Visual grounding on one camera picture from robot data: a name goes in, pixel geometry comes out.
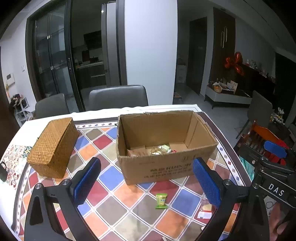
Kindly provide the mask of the person's right hand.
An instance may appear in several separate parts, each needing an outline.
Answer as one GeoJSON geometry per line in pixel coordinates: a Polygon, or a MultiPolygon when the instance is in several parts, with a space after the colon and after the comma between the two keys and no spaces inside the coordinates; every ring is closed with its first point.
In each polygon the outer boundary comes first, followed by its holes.
{"type": "Polygon", "coordinates": [[[295,240],[295,211],[282,217],[281,206],[274,204],[269,217],[269,240],[295,240]]]}

